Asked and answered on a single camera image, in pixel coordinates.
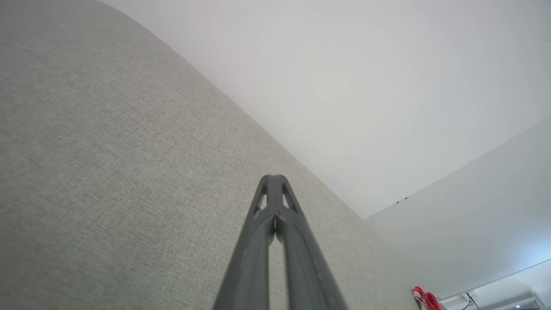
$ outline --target white wall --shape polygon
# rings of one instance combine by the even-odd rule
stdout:
[[[551,260],[474,290],[476,303],[481,309],[494,309],[504,304],[531,298],[532,292],[537,294],[545,306],[551,306]],[[462,298],[453,306],[449,306],[454,303],[453,301],[443,302],[448,310],[461,310],[467,304]],[[474,309],[476,309],[474,304],[467,307],[467,310]]]
[[[551,114],[548,0],[102,0],[361,218]]]
[[[551,259],[551,117],[366,222],[441,297]]]

